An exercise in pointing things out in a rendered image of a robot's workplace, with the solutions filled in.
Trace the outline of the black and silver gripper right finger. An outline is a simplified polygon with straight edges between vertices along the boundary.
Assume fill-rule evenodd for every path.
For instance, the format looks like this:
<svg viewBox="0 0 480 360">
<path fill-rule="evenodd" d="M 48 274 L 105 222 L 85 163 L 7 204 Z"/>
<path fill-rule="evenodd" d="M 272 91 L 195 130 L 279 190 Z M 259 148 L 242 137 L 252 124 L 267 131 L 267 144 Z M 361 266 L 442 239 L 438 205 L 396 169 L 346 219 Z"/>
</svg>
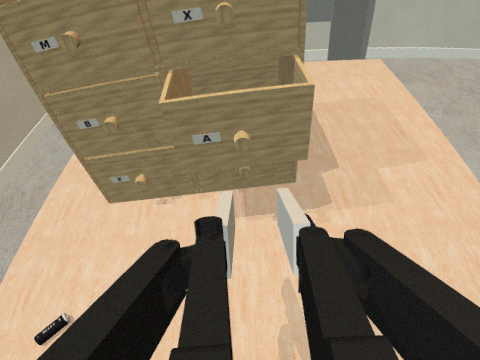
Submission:
<svg viewBox="0 0 480 360">
<path fill-rule="evenodd" d="M 373 233 L 329 237 L 288 188 L 277 188 L 277 225 L 311 360 L 399 360 L 394 349 L 403 360 L 480 360 L 480 307 Z"/>
</svg>

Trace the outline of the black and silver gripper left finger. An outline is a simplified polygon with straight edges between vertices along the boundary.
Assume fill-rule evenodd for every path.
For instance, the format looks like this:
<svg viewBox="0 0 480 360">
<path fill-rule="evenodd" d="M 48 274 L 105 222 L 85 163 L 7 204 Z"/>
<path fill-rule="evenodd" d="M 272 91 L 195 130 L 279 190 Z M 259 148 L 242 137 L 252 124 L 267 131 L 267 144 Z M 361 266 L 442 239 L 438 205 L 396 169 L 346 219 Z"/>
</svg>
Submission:
<svg viewBox="0 0 480 360">
<path fill-rule="evenodd" d="M 233 191 L 194 226 L 195 244 L 153 244 L 37 360 L 150 360 L 185 296 L 169 360 L 233 360 Z"/>
</svg>

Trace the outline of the black aa battery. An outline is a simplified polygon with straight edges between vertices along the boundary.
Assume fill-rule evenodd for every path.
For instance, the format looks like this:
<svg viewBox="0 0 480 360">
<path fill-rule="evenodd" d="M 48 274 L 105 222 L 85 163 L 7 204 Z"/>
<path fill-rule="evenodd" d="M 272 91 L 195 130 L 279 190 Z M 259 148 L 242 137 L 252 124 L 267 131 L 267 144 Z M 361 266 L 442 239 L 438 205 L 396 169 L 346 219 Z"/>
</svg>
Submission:
<svg viewBox="0 0 480 360">
<path fill-rule="evenodd" d="M 35 342 L 38 345 L 44 344 L 48 339 L 50 339 L 57 332 L 59 332 L 69 322 L 71 322 L 69 315 L 67 315 L 66 313 L 62 314 L 34 337 Z"/>
</svg>

